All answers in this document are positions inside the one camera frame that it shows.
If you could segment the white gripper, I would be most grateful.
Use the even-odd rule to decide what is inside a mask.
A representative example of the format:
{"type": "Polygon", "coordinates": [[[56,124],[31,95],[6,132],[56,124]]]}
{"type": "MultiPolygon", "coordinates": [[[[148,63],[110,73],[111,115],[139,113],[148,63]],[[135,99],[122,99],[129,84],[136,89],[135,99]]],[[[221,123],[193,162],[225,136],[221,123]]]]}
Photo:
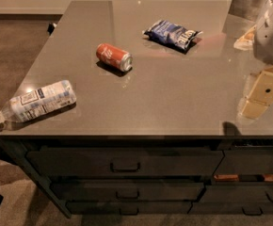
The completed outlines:
{"type": "MultiPolygon", "coordinates": [[[[256,26],[237,39],[233,47],[247,51],[252,49],[252,45],[257,59],[273,64],[273,3],[265,8],[256,26]]],[[[257,76],[251,76],[245,90],[240,114],[252,120],[258,119],[273,104],[273,66],[262,70],[257,76]]]]}

